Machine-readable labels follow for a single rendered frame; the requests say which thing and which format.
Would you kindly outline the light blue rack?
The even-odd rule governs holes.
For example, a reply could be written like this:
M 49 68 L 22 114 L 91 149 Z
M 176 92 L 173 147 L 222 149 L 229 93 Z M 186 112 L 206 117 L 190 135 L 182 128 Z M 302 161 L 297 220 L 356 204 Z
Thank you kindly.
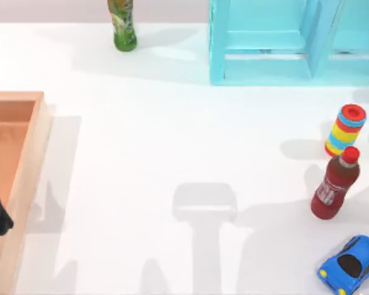
M 369 86 L 369 0 L 209 0 L 215 85 Z

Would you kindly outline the green bottle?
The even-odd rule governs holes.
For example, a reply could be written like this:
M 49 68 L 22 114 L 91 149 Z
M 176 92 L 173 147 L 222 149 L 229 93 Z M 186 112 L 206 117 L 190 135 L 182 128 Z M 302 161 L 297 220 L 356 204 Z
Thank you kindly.
M 107 0 L 114 33 L 114 45 L 121 52 L 130 52 L 137 46 L 133 26 L 133 0 Z

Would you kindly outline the red bottle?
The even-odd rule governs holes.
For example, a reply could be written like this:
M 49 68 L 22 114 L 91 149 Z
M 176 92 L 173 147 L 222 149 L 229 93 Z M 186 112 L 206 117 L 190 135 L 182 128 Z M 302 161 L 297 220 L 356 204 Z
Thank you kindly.
M 315 216 L 329 220 L 339 212 L 348 190 L 359 177 L 359 156 L 356 147 L 348 146 L 328 161 L 323 180 L 311 200 L 311 211 Z

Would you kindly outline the stack of coloured rings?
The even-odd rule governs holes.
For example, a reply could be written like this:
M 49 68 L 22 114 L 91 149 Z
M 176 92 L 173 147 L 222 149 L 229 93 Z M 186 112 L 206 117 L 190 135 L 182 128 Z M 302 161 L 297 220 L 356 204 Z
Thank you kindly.
M 340 155 L 346 147 L 353 146 L 367 120 L 364 108 L 357 104 L 345 104 L 325 142 L 325 151 L 331 157 Z

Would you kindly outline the salmon shallow box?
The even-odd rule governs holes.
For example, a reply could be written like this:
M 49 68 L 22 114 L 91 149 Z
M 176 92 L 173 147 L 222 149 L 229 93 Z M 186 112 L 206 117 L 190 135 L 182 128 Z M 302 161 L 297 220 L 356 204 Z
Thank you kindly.
M 51 125 L 43 92 L 0 92 L 0 199 L 14 221 L 0 236 L 0 295 L 14 295 Z

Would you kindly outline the blue toy car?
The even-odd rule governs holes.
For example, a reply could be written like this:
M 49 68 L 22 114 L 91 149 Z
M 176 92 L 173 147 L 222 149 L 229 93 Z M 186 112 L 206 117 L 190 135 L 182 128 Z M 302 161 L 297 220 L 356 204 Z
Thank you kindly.
M 353 295 L 369 278 L 369 237 L 353 236 L 316 274 L 334 295 Z

